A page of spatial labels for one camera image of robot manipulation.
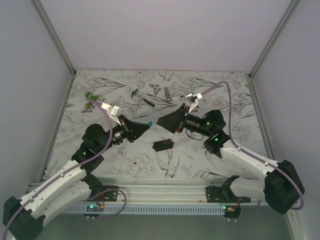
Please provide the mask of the black fuse box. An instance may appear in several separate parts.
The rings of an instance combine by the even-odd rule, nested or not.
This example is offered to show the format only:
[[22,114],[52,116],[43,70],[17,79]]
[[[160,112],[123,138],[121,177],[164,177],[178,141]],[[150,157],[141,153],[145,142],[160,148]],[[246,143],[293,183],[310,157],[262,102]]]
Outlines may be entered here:
[[153,146],[152,146],[155,152],[169,150],[169,149],[172,149],[173,147],[174,147],[174,142],[171,139],[156,141],[153,143]]

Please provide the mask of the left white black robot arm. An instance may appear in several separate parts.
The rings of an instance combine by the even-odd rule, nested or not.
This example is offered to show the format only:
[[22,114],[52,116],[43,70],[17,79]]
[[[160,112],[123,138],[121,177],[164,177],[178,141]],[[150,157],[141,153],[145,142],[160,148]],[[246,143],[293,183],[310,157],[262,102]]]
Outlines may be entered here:
[[82,144],[65,166],[35,190],[4,203],[2,222],[4,240],[35,240],[55,217],[72,205],[96,201],[102,195],[102,183],[93,174],[104,160],[102,154],[124,140],[133,143],[150,126],[120,115],[119,123],[105,131],[91,124],[82,136]]

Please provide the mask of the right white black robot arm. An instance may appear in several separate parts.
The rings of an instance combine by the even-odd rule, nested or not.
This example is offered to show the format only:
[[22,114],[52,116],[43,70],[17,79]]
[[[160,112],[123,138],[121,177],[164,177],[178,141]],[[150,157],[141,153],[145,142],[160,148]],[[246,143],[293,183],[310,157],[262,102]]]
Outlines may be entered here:
[[265,200],[279,214],[285,214],[294,209],[294,204],[303,202],[305,188],[290,161],[263,158],[240,146],[224,132],[226,122],[220,110],[211,110],[203,117],[188,111],[189,107],[182,104],[176,111],[160,117],[156,123],[173,134],[189,130],[206,136],[203,144],[210,154],[238,164],[257,177],[257,180],[247,180],[234,176],[227,180],[221,190],[226,202],[234,202],[238,197]]

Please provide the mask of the grey metal clip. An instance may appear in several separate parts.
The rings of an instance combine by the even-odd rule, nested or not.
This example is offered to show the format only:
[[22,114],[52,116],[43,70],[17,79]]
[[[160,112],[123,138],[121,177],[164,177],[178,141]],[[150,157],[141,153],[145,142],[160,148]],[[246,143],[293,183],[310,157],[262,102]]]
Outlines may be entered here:
[[166,100],[171,102],[173,100],[172,95],[170,94],[169,89],[167,87],[164,88],[164,93]]

